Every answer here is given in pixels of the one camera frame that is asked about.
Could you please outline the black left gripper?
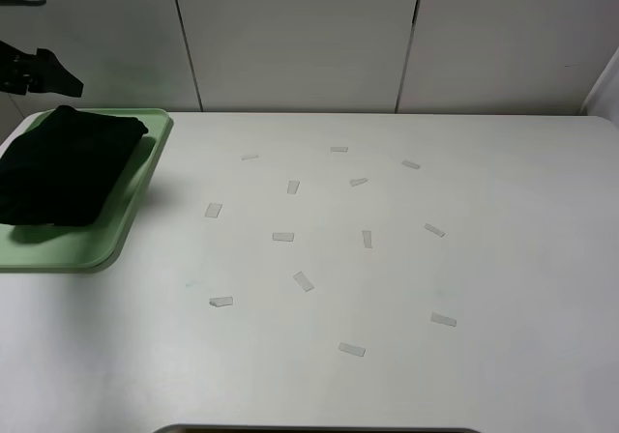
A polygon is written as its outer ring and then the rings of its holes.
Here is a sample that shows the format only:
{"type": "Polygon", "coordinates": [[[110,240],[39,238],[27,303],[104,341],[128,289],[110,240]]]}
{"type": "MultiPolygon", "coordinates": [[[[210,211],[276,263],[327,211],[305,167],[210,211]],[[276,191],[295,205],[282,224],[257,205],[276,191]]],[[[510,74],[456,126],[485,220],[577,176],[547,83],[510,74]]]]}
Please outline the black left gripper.
{"type": "Polygon", "coordinates": [[[10,94],[58,94],[80,98],[83,83],[67,71],[56,55],[38,48],[35,55],[1,42],[1,91],[10,94]]]}

